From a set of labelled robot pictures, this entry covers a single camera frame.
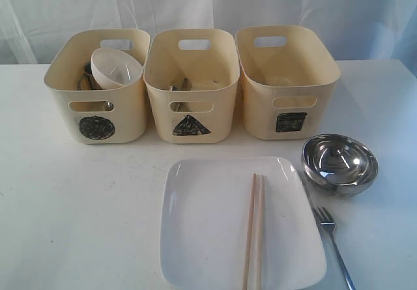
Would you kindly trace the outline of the steel table knife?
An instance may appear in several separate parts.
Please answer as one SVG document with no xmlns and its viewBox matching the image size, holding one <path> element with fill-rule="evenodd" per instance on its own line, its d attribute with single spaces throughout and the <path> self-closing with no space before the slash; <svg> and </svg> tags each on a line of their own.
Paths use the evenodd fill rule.
<svg viewBox="0 0 417 290">
<path fill-rule="evenodd" d="M 180 86 L 180 91 L 189 91 L 192 88 L 192 84 L 188 78 L 184 78 Z M 186 102 L 179 102 L 177 104 L 176 111 L 189 111 L 188 104 Z"/>
</svg>

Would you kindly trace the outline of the steel spoon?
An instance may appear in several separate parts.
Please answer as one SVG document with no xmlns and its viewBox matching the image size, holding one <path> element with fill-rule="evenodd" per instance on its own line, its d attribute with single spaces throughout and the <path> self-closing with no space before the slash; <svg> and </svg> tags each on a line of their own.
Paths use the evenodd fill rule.
<svg viewBox="0 0 417 290">
<path fill-rule="evenodd" d="M 181 83 L 181 86 L 175 86 L 175 85 L 170 85 L 169 87 L 168 87 L 168 90 L 169 91 L 182 91 L 183 90 L 183 88 L 184 88 L 184 85 L 185 85 L 185 79 L 183 79 L 183 81 L 182 81 L 182 83 Z M 180 102 L 172 102 L 171 103 L 171 109 L 173 110 L 173 111 L 179 111 L 179 109 L 180 109 L 180 105 L 181 105 L 181 103 Z"/>
</svg>

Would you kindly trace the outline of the white square plate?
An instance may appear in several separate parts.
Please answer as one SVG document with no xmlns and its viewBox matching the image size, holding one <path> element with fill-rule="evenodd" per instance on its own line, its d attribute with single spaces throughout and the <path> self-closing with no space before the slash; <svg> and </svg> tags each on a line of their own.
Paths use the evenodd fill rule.
<svg viewBox="0 0 417 290">
<path fill-rule="evenodd" d="M 326 257 L 302 181 L 279 157 L 180 160 L 166 178 L 162 275 L 176 289 L 240 289 L 254 175 L 265 178 L 263 289 L 303 289 Z"/>
</svg>

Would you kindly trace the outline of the wooden chopstick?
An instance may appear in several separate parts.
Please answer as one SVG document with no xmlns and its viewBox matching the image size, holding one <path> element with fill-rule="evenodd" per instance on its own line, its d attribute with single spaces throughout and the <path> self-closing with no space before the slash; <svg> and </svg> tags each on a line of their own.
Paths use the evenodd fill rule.
<svg viewBox="0 0 417 290">
<path fill-rule="evenodd" d="M 247 226 L 247 232 L 246 232 L 246 249 L 245 249 L 245 259 L 244 259 L 244 272 L 243 272 L 243 277 L 242 277 L 242 290 L 247 290 L 248 288 L 250 254 L 251 254 L 251 246 L 252 246 L 253 210 L 255 206 L 256 184 L 257 184 L 257 175 L 254 173 L 252 175 L 250 206 L 249 206 L 249 212 L 248 212 L 248 226 Z"/>
<path fill-rule="evenodd" d="M 256 258 L 255 258 L 255 289 L 262 290 L 262 263 L 263 263 L 263 226 L 265 208 L 265 178 L 259 179 L 257 222 L 256 222 Z"/>
</svg>

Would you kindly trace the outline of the small white bowl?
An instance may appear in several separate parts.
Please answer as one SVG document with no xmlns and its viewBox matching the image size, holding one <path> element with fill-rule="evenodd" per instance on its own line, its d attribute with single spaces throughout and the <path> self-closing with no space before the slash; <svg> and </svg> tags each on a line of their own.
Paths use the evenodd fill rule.
<svg viewBox="0 0 417 290">
<path fill-rule="evenodd" d="M 97 84 L 108 90 L 136 82 L 143 73 L 143 65 L 121 50 L 98 48 L 91 55 L 91 70 Z"/>
</svg>

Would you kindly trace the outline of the stainless steel bowl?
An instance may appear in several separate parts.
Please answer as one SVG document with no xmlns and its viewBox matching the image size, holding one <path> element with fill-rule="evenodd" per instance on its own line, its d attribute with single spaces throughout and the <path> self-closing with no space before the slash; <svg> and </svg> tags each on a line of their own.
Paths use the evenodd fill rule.
<svg viewBox="0 0 417 290">
<path fill-rule="evenodd" d="M 301 163 L 313 187 L 329 196 L 354 196 L 368 189 L 379 172 L 371 150 L 340 134 L 319 134 L 303 145 Z"/>
</svg>

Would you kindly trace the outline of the steel mug front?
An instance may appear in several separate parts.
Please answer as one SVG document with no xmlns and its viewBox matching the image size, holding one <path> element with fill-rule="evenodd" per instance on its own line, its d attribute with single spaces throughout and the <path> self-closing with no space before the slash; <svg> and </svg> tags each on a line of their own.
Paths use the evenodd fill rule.
<svg viewBox="0 0 417 290">
<path fill-rule="evenodd" d="M 88 62 L 83 67 L 83 73 L 81 78 L 77 82 L 77 90 L 78 91 L 91 91 L 91 90 L 98 90 L 99 86 L 94 79 L 92 70 L 91 70 L 91 63 Z"/>
</svg>

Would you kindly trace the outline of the steel mug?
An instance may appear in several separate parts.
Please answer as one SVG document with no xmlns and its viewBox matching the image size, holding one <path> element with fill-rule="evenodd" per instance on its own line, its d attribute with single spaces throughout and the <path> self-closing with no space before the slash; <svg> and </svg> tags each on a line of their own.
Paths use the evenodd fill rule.
<svg viewBox="0 0 417 290">
<path fill-rule="evenodd" d="M 105 111 L 112 111 L 114 109 L 114 105 L 111 102 L 104 103 L 104 110 Z"/>
<path fill-rule="evenodd" d="M 81 78 L 77 82 L 77 90 L 78 91 L 91 91 L 91 90 L 98 90 L 99 86 L 94 79 L 92 70 L 91 70 L 91 63 L 88 62 L 83 67 L 83 73 Z"/>
</svg>

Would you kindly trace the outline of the steel fork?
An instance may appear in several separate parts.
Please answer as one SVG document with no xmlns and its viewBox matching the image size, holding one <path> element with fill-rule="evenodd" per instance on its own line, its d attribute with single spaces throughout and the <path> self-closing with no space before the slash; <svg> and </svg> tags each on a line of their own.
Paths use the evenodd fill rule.
<svg viewBox="0 0 417 290">
<path fill-rule="evenodd" d="M 313 213 L 318 221 L 318 223 L 321 225 L 321 227 L 324 229 L 326 233 L 328 233 L 331 243 L 333 245 L 333 249 L 341 270 L 341 273 L 345 279 L 345 283 L 347 285 L 347 289 L 349 290 L 356 290 L 356 287 L 354 286 L 353 280 L 349 274 L 349 271 L 347 270 L 347 267 L 345 266 L 344 260 L 339 252 L 338 246 L 336 244 L 335 240 L 335 232 L 336 232 L 336 223 L 330 214 L 330 212 L 325 207 L 313 207 Z"/>
</svg>

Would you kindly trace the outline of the cream bin triangle mark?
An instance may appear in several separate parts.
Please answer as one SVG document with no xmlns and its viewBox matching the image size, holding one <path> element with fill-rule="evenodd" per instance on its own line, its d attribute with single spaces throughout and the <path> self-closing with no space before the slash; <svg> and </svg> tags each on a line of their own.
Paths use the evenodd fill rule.
<svg viewBox="0 0 417 290">
<path fill-rule="evenodd" d="M 156 130 L 169 143 L 216 143 L 230 131 L 240 67 L 233 36 L 221 29 L 173 29 L 157 34 L 143 79 Z M 169 91 L 181 86 L 189 91 Z M 186 102 L 189 111 L 173 111 Z"/>
</svg>

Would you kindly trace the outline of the cream bin square mark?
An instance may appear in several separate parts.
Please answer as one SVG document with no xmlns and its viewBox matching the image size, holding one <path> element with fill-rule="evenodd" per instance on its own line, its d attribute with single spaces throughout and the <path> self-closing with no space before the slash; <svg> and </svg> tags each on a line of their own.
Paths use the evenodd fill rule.
<svg viewBox="0 0 417 290">
<path fill-rule="evenodd" d="M 320 38 L 299 25 L 269 25 L 240 29 L 235 41 L 247 132 L 263 140 L 314 135 L 341 77 Z"/>
</svg>

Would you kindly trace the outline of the cream bin circle mark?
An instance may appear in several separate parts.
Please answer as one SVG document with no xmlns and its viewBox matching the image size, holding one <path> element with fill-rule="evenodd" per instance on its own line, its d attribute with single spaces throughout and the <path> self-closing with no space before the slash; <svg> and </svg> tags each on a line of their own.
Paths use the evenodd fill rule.
<svg viewBox="0 0 417 290">
<path fill-rule="evenodd" d="M 147 58 L 151 38 L 140 29 L 96 29 L 75 34 L 52 61 L 44 83 L 72 138 L 84 144 L 126 143 L 140 137 L 147 126 L 147 95 L 142 78 L 131 85 L 109 90 L 78 91 L 83 67 L 104 40 L 129 40 L 125 52 L 141 65 Z M 104 103 L 114 105 L 104 110 Z"/>
</svg>

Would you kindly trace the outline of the white backdrop curtain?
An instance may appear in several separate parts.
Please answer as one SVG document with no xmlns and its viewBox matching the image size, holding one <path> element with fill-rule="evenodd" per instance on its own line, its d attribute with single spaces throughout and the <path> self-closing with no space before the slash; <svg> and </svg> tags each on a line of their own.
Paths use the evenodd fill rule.
<svg viewBox="0 0 417 290">
<path fill-rule="evenodd" d="M 49 63 L 89 29 L 286 24 L 314 31 L 337 60 L 398 59 L 416 70 L 416 0 L 1 0 L 1 62 Z"/>
</svg>

